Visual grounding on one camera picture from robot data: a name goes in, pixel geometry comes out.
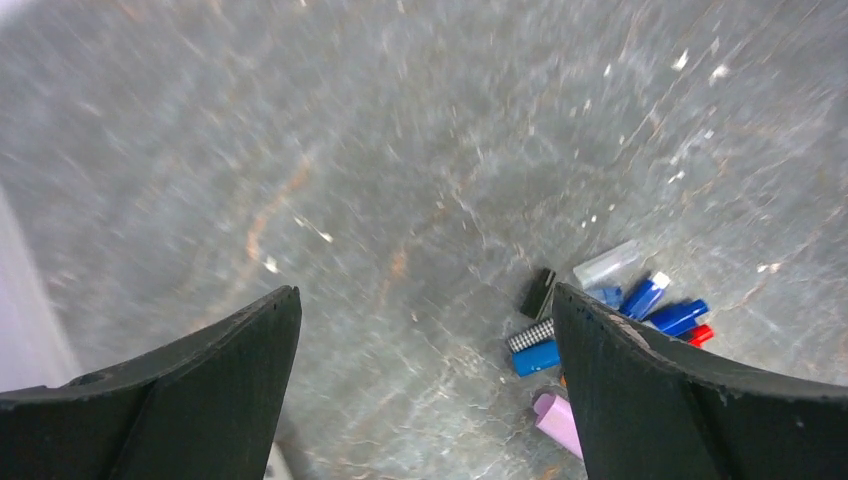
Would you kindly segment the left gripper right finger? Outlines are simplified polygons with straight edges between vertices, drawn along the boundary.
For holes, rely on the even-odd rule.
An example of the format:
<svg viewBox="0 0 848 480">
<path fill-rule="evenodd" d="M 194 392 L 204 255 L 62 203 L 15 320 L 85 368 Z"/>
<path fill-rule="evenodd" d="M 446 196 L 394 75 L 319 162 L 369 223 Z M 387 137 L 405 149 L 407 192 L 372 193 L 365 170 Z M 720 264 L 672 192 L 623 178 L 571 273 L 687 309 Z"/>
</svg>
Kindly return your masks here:
<svg viewBox="0 0 848 480">
<path fill-rule="evenodd" d="M 843 479 L 847 390 L 741 364 L 564 283 L 555 340 L 592 479 Z"/>
</svg>

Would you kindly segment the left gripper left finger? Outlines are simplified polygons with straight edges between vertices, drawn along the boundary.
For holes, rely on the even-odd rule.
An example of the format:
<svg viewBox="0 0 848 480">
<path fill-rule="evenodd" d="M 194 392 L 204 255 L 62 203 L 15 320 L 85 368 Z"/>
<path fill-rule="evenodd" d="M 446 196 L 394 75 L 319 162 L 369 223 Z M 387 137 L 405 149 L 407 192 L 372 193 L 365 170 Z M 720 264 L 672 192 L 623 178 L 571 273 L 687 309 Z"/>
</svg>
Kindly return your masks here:
<svg viewBox="0 0 848 480">
<path fill-rule="evenodd" d="M 260 479 L 297 351 L 300 292 L 49 388 L 1 396 L 5 479 Z"/>
</svg>

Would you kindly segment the pink highlighter cap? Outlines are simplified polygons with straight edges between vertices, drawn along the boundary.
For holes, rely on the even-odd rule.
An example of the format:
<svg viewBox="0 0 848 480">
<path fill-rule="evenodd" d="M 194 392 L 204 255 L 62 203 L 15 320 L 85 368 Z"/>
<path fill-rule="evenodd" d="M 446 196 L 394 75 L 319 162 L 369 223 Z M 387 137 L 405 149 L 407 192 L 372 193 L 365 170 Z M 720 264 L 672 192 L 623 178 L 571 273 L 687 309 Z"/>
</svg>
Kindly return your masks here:
<svg viewBox="0 0 848 480">
<path fill-rule="evenodd" d="M 571 404 L 556 394 L 542 393 L 533 404 L 535 426 L 560 446 L 583 460 Z"/>
</svg>

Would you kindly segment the small red marker cap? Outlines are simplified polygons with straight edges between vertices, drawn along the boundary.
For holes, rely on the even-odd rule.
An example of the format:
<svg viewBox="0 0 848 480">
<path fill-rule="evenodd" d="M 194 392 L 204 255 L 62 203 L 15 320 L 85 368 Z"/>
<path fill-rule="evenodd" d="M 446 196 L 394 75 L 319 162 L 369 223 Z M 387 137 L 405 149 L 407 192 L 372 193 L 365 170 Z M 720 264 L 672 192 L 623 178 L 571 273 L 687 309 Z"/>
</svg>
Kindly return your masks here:
<svg viewBox="0 0 848 480">
<path fill-rule="evenodd" d="M 708 324 L 703 324 L 687 332 L 684 335 L 684 340 L 696 348 L 701 348 L 704 343 L 711 340 L 713 337 L 714 330 Z"/>
</svg>

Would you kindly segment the blue eraser marker cap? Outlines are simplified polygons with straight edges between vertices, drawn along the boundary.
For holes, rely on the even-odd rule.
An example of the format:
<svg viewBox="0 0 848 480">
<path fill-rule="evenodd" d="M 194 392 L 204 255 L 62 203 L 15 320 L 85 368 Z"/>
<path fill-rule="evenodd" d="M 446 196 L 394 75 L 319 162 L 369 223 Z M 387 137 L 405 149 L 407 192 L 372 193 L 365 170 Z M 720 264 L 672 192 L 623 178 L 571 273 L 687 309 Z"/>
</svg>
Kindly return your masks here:
<svg viewBox="0 0 848 480">
<path fill-rule="evenodd" d="M 671 279 L 655 272 L 638 284 L 619 307 L 619 313 L 636 321 L 644 320 L 662 299 Z"/>
</svg>

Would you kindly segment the blue deli marker cap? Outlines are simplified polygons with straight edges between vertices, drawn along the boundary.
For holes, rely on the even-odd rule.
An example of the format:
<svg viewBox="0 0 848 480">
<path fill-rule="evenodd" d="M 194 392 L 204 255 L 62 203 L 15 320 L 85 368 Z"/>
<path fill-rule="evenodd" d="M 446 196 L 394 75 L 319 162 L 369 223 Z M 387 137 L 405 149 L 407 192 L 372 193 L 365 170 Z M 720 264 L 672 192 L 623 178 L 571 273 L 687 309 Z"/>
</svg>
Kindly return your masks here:
<svg viewBox="0 0 848 480">
<path fill-rule="evenodd" d="M 555 340 L 548 340 L 512 354 L 515 373 L 526 377 L 561 365 L 559 349 Z"/>
</svg>

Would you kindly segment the clear pen cap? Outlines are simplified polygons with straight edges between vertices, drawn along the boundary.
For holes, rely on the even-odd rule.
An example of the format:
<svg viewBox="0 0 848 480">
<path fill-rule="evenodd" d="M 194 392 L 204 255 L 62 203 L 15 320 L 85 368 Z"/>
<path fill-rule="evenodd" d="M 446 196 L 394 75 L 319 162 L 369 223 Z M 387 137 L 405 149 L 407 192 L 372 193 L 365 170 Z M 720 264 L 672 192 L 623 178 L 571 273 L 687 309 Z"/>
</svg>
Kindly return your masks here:
<svg viewBox="0 0 848 480">
<path fill-rule="evenodd" d="M 641 245 L 628 240 L 573 268 L 578 285 L 584 289 L 600 285 L 641 257 Z"/>
</svg>

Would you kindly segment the black pen cap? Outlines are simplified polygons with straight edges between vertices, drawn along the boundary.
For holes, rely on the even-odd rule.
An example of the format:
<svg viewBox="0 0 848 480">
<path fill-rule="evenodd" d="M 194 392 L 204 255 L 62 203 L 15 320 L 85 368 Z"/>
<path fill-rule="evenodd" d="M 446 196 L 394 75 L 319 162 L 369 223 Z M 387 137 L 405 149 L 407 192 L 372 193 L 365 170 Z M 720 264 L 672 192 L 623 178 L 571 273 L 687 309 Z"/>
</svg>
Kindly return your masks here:
<svg viewBox="0 0 848 480">
<path fill-rule="evenodd" d="M 519 312 L 538 321 L 545 312 L 556 283 L 557 274 L 550 268 L 542 268 L 535 274 L 522 301 Z"/>
</svg>

